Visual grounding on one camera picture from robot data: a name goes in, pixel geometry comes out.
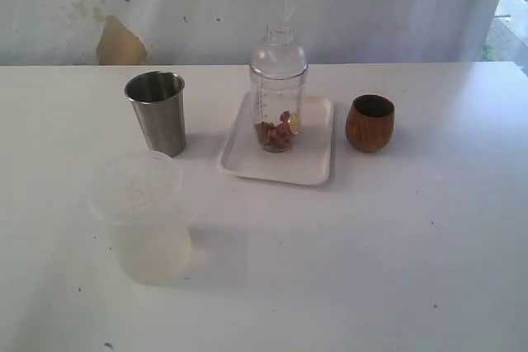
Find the stainless steel cup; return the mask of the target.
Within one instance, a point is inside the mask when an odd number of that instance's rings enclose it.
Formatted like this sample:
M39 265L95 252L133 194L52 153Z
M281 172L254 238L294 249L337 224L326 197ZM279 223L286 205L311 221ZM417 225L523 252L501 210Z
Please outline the stainless steel cup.
M148 148L169 157L186 148L184 88L181 76L164 71L142 73L125 85Z

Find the clear plastic dome lid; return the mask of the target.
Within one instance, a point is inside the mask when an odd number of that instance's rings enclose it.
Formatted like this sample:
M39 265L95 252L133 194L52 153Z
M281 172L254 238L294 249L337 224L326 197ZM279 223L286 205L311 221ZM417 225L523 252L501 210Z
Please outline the clear plastic dome lid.
M309 66L295 31L276 22L266 25L266 34L252 50L249 67L257 76L288 80L302 75Z

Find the translucent plastic container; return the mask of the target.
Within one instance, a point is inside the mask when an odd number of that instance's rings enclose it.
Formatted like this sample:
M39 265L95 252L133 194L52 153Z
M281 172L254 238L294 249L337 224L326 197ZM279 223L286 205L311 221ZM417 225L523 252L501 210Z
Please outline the translucent plastic container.
M182 173L173 159L150 150L109 161L88 184L87 207L105 224L121 269L138 283L168 283L190 260L181 187Z

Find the brown wooden cup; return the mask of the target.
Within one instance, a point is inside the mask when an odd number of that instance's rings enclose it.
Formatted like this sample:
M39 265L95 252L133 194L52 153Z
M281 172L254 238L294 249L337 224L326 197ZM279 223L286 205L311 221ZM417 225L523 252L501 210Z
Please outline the brown wooden cup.
M360 152L378 152L392 138L394 112L394 103L383 96L358 96L346 118L347 141Z

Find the wooden blocks and coins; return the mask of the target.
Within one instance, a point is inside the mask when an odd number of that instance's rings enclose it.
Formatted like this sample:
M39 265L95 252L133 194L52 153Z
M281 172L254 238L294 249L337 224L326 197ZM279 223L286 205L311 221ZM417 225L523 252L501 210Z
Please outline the wooden blocks and coins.
M285 111L280 115L279 123L262 121L255 125L257 139L261 146L271 153L282 153L290 149L294 136L300 131L300 117L296 113Z

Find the white rectangular tray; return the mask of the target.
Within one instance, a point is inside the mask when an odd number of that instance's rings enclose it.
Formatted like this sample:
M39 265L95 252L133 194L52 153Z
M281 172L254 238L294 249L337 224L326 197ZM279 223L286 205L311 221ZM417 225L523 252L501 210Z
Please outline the white rectangular tray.
M240 109L218 156L225 173L294 185L321 185L330 173L334 104L328 98L305 96L300 134L282 153L264 150L252 126L252 98L243 97Z

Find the clear plastic shaker cup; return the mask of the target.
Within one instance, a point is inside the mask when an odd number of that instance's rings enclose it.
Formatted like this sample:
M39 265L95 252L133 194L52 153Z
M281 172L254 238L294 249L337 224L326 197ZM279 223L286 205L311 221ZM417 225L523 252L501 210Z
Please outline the clear plastic shaker cup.
M288 80L268 79L257 76L251 71L249 75L254 131L255 125L262 121L278 124L281 114L285 111L299 115L301 130L302 98L308 69L302 75Z

